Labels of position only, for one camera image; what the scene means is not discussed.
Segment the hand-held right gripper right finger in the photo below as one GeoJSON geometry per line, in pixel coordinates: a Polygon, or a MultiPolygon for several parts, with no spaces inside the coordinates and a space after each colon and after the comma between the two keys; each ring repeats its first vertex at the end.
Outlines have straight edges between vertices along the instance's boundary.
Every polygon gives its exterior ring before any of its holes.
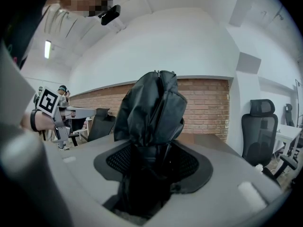
{"type": "Polygon", "coordinates": [[[210,180],[191,194],[174,194],[148,227],[260,227],[289,196],[240,156],[178,140],[175,144],[207,157],[210,180]]]}

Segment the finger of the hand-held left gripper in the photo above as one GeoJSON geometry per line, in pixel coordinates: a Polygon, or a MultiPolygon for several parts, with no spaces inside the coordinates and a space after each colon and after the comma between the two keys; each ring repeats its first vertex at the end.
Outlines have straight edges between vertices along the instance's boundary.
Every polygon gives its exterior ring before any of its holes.
{"type": "Polygon", "coordinates": [[[68,119],[86,119],[92,116],[95,116],[97,111],[93,108],[82,108],[82,107],[73,107],[68,106],[67,111],[70,111],[67,113],[68,119]]]}

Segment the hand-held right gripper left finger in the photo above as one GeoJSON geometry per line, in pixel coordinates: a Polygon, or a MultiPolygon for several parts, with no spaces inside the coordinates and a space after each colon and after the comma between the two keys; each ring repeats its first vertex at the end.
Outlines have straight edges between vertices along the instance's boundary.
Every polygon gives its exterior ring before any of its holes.
{"type": "Polygon", "coordinates": [[[104,177],[95,167],[101,154],[110,155],[127,145],[126,140],[94,140],[69,150],[44,144],[55,183],[68,205],[116,205],[119,179],[116,173],[104,177]]]}

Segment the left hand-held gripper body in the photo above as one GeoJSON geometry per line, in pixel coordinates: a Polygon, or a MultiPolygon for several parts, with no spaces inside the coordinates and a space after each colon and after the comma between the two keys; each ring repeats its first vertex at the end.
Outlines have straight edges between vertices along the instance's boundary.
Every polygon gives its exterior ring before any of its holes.
{"type": "Polygon", "coordinates": [[[68,97],[45,87],[39,97],[37,110],[51,121],[49,129],[55,134],[53,143],[57,144],[58,148],[66,148],[65,142],[71,133],[72,119],[68,97]]]}

